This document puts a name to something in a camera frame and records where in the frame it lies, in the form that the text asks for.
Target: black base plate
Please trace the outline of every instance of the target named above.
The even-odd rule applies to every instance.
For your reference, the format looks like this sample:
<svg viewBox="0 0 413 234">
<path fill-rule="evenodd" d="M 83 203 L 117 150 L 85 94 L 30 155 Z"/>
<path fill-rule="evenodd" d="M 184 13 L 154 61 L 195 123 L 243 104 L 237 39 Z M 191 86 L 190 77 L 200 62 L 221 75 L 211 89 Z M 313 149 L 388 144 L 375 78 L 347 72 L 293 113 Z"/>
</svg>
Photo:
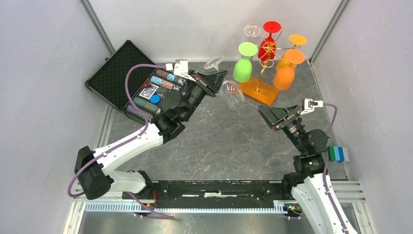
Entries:
<svg viewBox="0 0 413 234">
<path fill-rule="evenodd" d="M 273 208 L 274 200 L 294 200 L 283 194 L 280 181 L 272 180 L 160 180 L 151 190 L 146 197 L 137 194 L 138 199 L 156 198 L 156 207 L 165 209 Z M 205 197 L 205 193 L 236 196 Z M 127 193 L 122 198 L 132 199 Z"/>
</svg>

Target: blue block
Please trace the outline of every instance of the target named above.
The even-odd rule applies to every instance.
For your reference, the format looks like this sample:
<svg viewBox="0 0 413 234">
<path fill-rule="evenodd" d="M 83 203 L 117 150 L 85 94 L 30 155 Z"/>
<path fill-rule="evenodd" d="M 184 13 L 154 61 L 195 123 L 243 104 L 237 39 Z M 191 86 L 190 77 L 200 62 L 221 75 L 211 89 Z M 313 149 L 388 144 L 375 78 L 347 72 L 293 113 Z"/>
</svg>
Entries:
<svg viewBox="0 0 413 234">
<path fill-rule="evenodd" d="M 338 147 L 334 146 L 334 155 L 336 156 L 336 160 L 334 160 L 333 162 L 338 162 L 340 160 L 340 152 L 338 151 Z"/>
<path fill-rule="evenodd" d="M 343 162 L 344 161 L 344 152 L 342 147 L 338 147 L 338 154 L 339 154 L 339 160 L 338 162 Z"/>
</svg>

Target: stack of poker chips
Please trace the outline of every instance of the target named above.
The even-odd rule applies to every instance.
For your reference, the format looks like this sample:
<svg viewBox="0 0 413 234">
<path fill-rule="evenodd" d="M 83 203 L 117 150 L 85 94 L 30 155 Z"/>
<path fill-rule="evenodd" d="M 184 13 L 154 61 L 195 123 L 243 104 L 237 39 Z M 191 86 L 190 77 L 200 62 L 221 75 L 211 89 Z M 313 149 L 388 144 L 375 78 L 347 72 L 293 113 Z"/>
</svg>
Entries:
<svg viewBox="0 0 413 234">
<path fill-rule="evenodd" d="M 162 78 L 156 77 L 156 76 L 152 76 L 150 78 L 150 82 L 156 85 L 160 85 L 160 86 L 164 86 L 166 87 L 168 90 L 177 90 L 179 91 L 181 89 L 181 87 L 177 84 L 174 84 L 172 82 L 169 82 L 167 80 L 164 80 Z"/>
<path fill-rule="evenodd" d="M 128 112 L 133 113 L 141 118 L 144 118 L 141 114 L 140 111 L 138 111 L 136 108 L 134 108 L 132 105 L 129 105 L 127 108 Z M 143 114 L 146 115 L 146 117 L 148 117 L 148 120 L 151 121 L 152 120 L 152 115 L 144 110 L 141 110 L 143 112 Z"/>
<path fill-rule="evenodd" d="M 139 97 L 135 97 L 135 98 L 133 99 L 133 102 L 134 102 L 138 107 L 141 107 L 141 108 L 144 109 L 144 110 L 151 111 L 151 112 L 155 113 L 156 115 L 159 114 L 159 113 L 161 113 L 161 108 L 159 108 L 159 107 L 157 107 L 156 105 L 154 105 L 154 104 L 152 104 L 152 103 L 150 103 L 150 102 L 147 102 L 147 101 L 145 101 L 145 100 L 143 100 L 143 99 L 141 99 L 141 98 L 139 98 Z"/>
<path fill-rule="evenodd" d="M 179 84 L 181 86 L 183 86 L 185 84 L 185 79 L 184 78 L 178 77 L 178 76 L 176 76 L 174 74 L 171 74 L 171 73 L 168 73 L 166 71 L 157 70 L 156 71 L 156 76 L 160 77 L 162 79 L 167 79 L 167 80 L 172 81 L 172 82 L 174 82 L 176 84 Z"/>
</svg>

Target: gray floor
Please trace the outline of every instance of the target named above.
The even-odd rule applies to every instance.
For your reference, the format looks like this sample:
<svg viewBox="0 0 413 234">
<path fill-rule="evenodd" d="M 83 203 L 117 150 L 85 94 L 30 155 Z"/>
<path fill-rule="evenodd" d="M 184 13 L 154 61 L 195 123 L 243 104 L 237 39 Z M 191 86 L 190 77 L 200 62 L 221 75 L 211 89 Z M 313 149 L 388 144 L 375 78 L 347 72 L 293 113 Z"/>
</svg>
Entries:
<svg viewBox="0 0 413 234">
<path fill-rule="evenodd" d="M 351 203 L 344 213 L 358 233 Z M 131 213 L 86 212 L 79 234 L 311 234 L 306 218 L 288 221 L 279 214 L 171 214 L 174 220 L 139 219 Z"/>
<path fill-rule="evenodd" d="M 204 71 L 204 63 L 190 63 L 190 69 Z M 232 79 L 235 62 L 223 62 L 220 69 L 229 71 Z M 253 62 L 253 76 L 261 66 Z M 267 69 L 263 81 L 272 84 L 275 67 Z M 293 86 L 279 94 L 274 106 L 288 107 L 301 104 L 303 98 L 320 99 L 315 79 L 307 62 L 297 66 Z M 176 139 L 148 150 L 124 163 L 120 171 L 144 170 L 151 179 L 282 179 L 292 172 L 292 157 L 298 154 L 293 144 L 281 131 L 268 128 L 260 114 L 259 105 L 248 102 L 232 111 L 220 96 L 206 97 L 199 105 L 186 129 Z M 307 130 L 328 129 L 324 109 L 303 116 Z M 114 114 L 109 143 L 136 131 L 142 125 L 123 115 Z M 330 164 L 332 178 L 346 178 L 341 164 Z"/>
</svg>

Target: cable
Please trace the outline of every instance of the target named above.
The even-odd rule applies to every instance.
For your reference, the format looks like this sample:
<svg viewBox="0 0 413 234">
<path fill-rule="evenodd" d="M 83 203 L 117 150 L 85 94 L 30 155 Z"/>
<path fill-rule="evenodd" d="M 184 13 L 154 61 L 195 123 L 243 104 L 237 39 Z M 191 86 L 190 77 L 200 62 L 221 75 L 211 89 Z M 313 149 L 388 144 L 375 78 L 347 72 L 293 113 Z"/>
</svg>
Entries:
<svg viewBox="0 0 413 234">
<path fill-rule="evenodd" d="M 334 108 L 333 118 L 331 119 L 330 127 L 328 128 L 328 131 L 327 131 L 327 135 L 329 136 L 331 134 L 331 130 L 333 128 L 334 121 L 336 121 L 338 108 L 337 108 L 336 105 L 333 105 L 333 104 L 330 104 L 330 103 L 324 103 L 324 105 Z M 328 185 L 327 185 L 327 167 L 328 167 L 328 164 L 329 164 L 329 159 L 328 159 L 328 154 L 326 154 L 325 165 L 324 165 L 324 170 L 323 170 L 324 187 L 325 187 L 325 190 L 326 190 L 326 194 L 327 194 L 328 198 L 330 199 L 331 205 L 333 205 L 334 211 L 336 212 L 337 217 L 340 220 L 341 226 L 343 227 L 344 230 L 346 230 L 347 229 L 346 223 L 344 222 L 344 219 L 341 216 L 340 211 L 338 210 L 338 207 L 337 207 L 336 203 L 334 202 L 333 196 L 331 196 L 331 193 L 329 192 L 330 190 L 329 190 Z"/>
<path fill-rule="evenodd" d="M 138 107 L 136 106 L 136 104 L 133 102 L 132 97 L 131 97 L 131 94 L 129 93 L 129 88 L 128 88 L 129 76 L 130 76 L 131 73 L 132 73 L 136 68 L 138 68 L 138 67 L 166 68 L 166 66 L 153 65 L 153 64 L 138 64 L 138 65 L 133 66 L 133 67 L 128 71 L 128 73 L 126 74 L 126 78 L 125 78 L 125 92 L 126 92 L 126 96 L 128 96 L 128 100 L 129 100 L 129 102 L 131 103 L 131 105 L 132 105 L 136 110 L 138 110 L 138 112 L 139 112 L 139 113 L 143 116 L 143 118 L 145 119 L 145 127 L 144 127 L 144 129 L 143 129 L 140 133 L 138 133 L 138 136 L 141 136 L 141 135 L 143 135 L 143 134 L 146 132 L 146 130 L 148 129 L 149 120 L 148 120 L 148 117 L 143 113 L 143 111 L 142 111 L 140 108 L 138 108 Z M 100 154 L 99 156 L 93 158 L 92 160 L 90 160 L 90 161 L 89 161 L 88 163 L 86 163 L 85 165 L 83 165 L 83 167 L 81 167 L 81 168 L 79 169 L 79 171 L 77 171 L 77 173 L 75 174 L 75 176 L 72 178 L 72 180 L 71 180 L 70 183 L 69 183 L 69 186 L 68 186 L 68 188 L 67 188 L 67 194 L 68 194 L 68 196 L 70 196 L 70 197 L 78 197 L 78 196 L 80 196 L 80 195 L 84 195 L 84 194 L 85 194 L 85 192 L 81 192 L 81 193 L 78 193 L 78 194 L 73 194 L 71 190 L 72 190 L 73 184 L 75 183 L 76 179 L 79 177 L 79 175 L 80 175 L 83 171 L 85 171 L 86 168 L 88 168 L 88 167 L 89 167 L 90 165 L 92 165 L 94 162 L 96 162 L 96 161 L 98 161 L 100 158 L 102 158 L 105 153 L 108 154 L 108 153 L 112 152 L 113 150 L 115 150 L 115 149 L 117 149 L 117 148 L 119 148 L 119 147 L 121 147 L 121 146 L 123 146 L 123 145 L 126 145 L 126 144 L 128 144 L 129 142 L 131 142 L 131 141 L 133 141 L 133 140 L 135 140 L 135 139 L 137 139 L 137 138 L 138 138 L 137 136 L 134 136 L 134 137 L 132 137 L 132 138 L 130 138 L 130 139 L 128 139 L 128 140 L 126 140 L 126 141 L 118 144 L 118 145 L 115 145 L 115 146 L 113 146 L 112 148 L 110 148 L 110 149 L 108 149 L 107 151 L 105 151 L 104 153 Z M 152 218 L 152 219 L 173 219 L 173 218 L 175 218 L 175 217 L 173 217 L 173 216 L 164 215 L 164 214 L 161 214 L 161 213 L 158 213 L 158 212 L 152 210 L 151 208 L 145 206 L 142 202 L 140 202 L 140 201 L 138 200 L 138 198 L 135 197 L 135 195 L 134 195 L 132 192 L 127 192 L 127 193 L 128 193 L 135 201 L 137 201 L 143 208 L 149 210 L 151 213 L 154 213 L 154 214 L 157 214 L 157 215 L 160 216 L 160 217 L 145 216 L 145 218 Z"/>
<path fill-rule="evenodd" d="M 298 213 L 297 211 L 295 211 L 295 210 L 291 210 L 293 213 L 295 213 L 295 214 L 297 214 L 297 215 L 301 215 L 302 213 Z"/>
<path fill-rule="evenodd" d="M 131 196 L 135 201 L 137 201 L 139 203 L 139 205 L 141 205 L 144 209 L 150 211 L 152 214 L 157 214 L 159 216 L 141 216 L 142 218 L 151 218 L 151 219 L 174 219 L 175 217 L 173 216 L 169 216 L 166 214 L 161 214 L 159 212 L 154 211 L 153 209 L 145 206 L 136 196 L 135 194 L 133 194 L 132 192 L 126 192 L 127 194 L 129 194 L 129 196 Z"/>
<path fill-rule="evenodd" d="M 138 133 L 138 136 L 141 136 L 147 129 L 149 126 L 149 120 L 148 117 L 146 116 L 146 114 L 143 113 L 143 111 L 137 107 L 137 105 L 134 103 L 134 101 L 132 100 L 131 94 L 129 93 L 129 88 L 128 88 L 128 81 L 129 81 L 129 76 L 131 76 L 131 73 L 138 67 L 152 67 L 152 68 L 166 68 L 166 66 L 162 66 L 162 65 L 153 65 L 153 64 L 138 64 L 135 65 L 133 67 L 131 67 L 128 71 L 128 73 L 126 74 L 126 78 L 125 78 L 125 91 L 126 91 L 126 96 L 128 96 L 128 100 L 131 103 L 131 105 L 138 110 L 138 112 L 143 116 L 143 119 L 145 119 L 145 127 L 143 128 L 143 130 Z"/>
</svg>

